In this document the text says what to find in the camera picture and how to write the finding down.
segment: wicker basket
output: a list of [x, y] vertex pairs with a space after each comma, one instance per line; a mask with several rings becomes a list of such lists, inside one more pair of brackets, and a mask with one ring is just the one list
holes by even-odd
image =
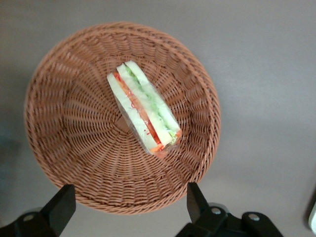
[[[165, 159], [143, 151], [106, 80], [132, 59], [183, 130]], [[216, 90], [203, 65], [175, 38], [129, 22], [81, 30], [55, 46], [30, 82], [25, 123], [34, 155], [57, 186], [76, 186], [92, 208], [138, 214], [170, 205], [211, 165], [220, 134]]]

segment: sandwich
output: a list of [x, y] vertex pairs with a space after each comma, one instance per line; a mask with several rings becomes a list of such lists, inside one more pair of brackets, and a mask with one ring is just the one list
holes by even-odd
[[107, 75], [115, 98], [145, 149], [163, 158], [179, 143], [181, 128], [167, 104], [133, 61]]

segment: wrapped sandwich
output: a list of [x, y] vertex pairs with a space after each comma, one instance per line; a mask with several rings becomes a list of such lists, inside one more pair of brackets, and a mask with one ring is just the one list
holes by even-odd
[[107, 75], [121, 112], [150, 154], [163, 158], [179, 143], [181, 128], [167, 104], [133, 61]]

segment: black clamp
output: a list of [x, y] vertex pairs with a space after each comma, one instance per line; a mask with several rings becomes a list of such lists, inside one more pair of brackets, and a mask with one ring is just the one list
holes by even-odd
[[187, 208], [192, 223], [176, 237], [283, 237], [264, 214], [246, 212], [239, 219], [209, 205], [196, 183], [188, 183]]
[[64, 185], [41, 211], [23, 214], [0, 228], [0, 237], [58, 237], [75, 210], [75, 186]]

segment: tomato slice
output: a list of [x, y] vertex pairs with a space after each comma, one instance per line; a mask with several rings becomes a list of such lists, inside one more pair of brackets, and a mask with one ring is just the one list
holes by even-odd
[[131, 106], [133, 108], [137, 109], [137, 112], [139, 113], [140, 118], [145, 122], [150, 134], [152, 135], [153, 139], [157, 143], [157, 147], [155, 147], [153, 149], [159, 149], [160, 150], [163, 147], [163, 145], [161, 144], [161, 142], [160, 142], [160, 140], [158, 138], [158, 135], [157, 135], [157, 133], [156, 133], [156, 131], [154, 129], [154, 126], [150, 122], [149, 117], [148, 117], [144, 107], [142, 106], [142, 104], [140, 103], [138, 98], [130, 91], [130, 89], [128, 88], [126, 83], [120, 77], [119, 73], [115, 72], [115, 73], [113, 73], [113, 75], [116, 78], [116, 80], [118, 81], [118, 84], [120, 85], [120, 87], [122, 88], [124, 93], [127, 95], [129, 100], [131, 101], [131, 103], [132, 103]]

